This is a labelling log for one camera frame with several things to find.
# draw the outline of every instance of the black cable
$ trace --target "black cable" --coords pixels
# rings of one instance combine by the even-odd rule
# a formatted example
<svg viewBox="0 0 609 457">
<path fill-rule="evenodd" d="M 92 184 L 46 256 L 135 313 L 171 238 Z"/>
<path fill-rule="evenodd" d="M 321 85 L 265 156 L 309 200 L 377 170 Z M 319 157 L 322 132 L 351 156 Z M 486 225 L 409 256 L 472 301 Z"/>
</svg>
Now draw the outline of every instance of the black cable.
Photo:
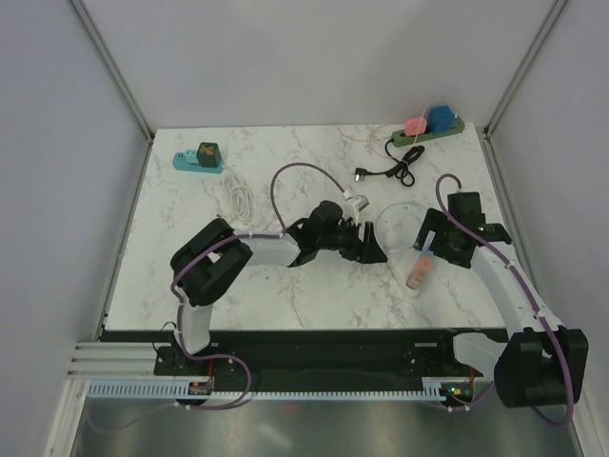
<svg viewBox="0 0 609 457">
<path fill-rule="evenodd" d="M 173 328 L 176 329 L 178 326 L 175 324 L 175 322 L 172 321 L 167 321 L 163 324 L 163 326 L 161 327 L 161 329 L 159 330 L 159 333 L 162 332 L 163 330 L 165 330 L 165 327 L 167 327 L 169 324 L 173 325 Z M 156 352 L 156 356 L 160 357 L 159 355 L 159 349 L 156 348 L 156 346 L 154 346 L 154 342 L 152 342 L 152 348 L 154 349 L 154 351 Z"/>
<path fill-rule="evenodd" d="M 410 166 L 421 158 L 422 154 L 425 151 L 425 147 L 423 146 L 414 146 L 410 148 L 410 150 L 403 155 L 402 159 L 397 159 L 389 152 L 387 148 L 390 143 L 393 143 L 393 138 L 390 138 L 384 144 L 385 153 L 393 160 L 397 165 L 392 167 L 391 169 L 387 169 L 385 171 L 368 171 L 367 169 L 355 169 L 355 180 L 360 181 L 365 176 L 380 176 L 385 175 L 387 178 L 396 177 L 400 180 L 400 183 L 405 188 L 412 188 L 415 185 L 415 176 L 410 172 Z"/>
</svg>

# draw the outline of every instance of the gray wall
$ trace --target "gray wall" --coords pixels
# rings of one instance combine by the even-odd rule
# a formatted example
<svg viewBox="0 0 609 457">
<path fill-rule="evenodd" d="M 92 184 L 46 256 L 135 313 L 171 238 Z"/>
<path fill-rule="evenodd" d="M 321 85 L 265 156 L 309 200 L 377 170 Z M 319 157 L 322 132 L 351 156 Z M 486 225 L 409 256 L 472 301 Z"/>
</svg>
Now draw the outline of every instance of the gray wall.
<svg viewBox="0 0 609 457">
<path fill-rule="evenodd" d="M 0 443 L 40 455 L 144 139 L 64 0 L 0 4 Z"/>
<path fill-rule="evenodd" d="M 85 0 L 154 128 L 484 123 L 552 0 Z"/>
<path fill-rule="evenodd" d="M 571 2 L 496 135 L 549 305 L 590 340 L 589 393 L 609 424 L 609 3 Z"/>
</svg>

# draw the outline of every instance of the marble surface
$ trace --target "marble surface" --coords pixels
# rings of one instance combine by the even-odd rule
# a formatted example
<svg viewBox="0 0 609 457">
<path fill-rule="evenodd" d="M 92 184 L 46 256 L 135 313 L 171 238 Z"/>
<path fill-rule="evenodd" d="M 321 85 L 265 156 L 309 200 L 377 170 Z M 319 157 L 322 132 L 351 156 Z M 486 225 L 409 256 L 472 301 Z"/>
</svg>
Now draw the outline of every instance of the marble surface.
<svg viewBox="0 0 609 457">
<path fill-rule="evenodd" d="M 376 126 L 341 126 L 358 139 L 370 138 Z M 379 137 L 397 126 L 384 126 Z M 231 209 L 222 175 L 176 171 L 173 154 L 216 142 L 229 168 L 251 187 L 255 214 L 241 224 Z M 427 142 L 423 157 L 412 166 L 417 178 L 406 189 L 397 179 L 353 180 L 356 167 L 383 170 L 392 165 L 383 142 L 355 142 L 334 126 L 237 129 L 161 129 L 157 132 L 146 177 L 128 237 L 106 330 L 159 329 L 175 320 L 177 301 L 169 292 L 169 259 L 216 215 L 236 229 L 276 231 L 279 223 L 268 197 L 276 169 L 304 161 L 330 171 L 343 186 L 364 194 L 370 206 L 364 220 L 377 221 L 377 237 L 389 251 L 388 265 L 364 266 L 336 252 L 320 252 L 301 268 L 249 267 L 216 302 L 212 328 L 443 328 L 502 327 L 490 294 L 476 274 L 436 259 L 421 295 L 408 298 L 403 283 L 417 252 L 411 248 L 427 207 L 437 208 L 434 187 L 444 172 L 461 177 L 464 190 L 481 193 L 490 222 L 502 222 L 499 205 L 473 125 L 456 136 Z M 396 155 L 403 153 L 395 150 Z M 446 183 L 444 193 L 456 187 Z M 313 169 L 286 170 L 276 188 L 278 207 L 288 224 L 308 216 L 320 201 L 349 208 L 334 185 Z"/>
</svg>

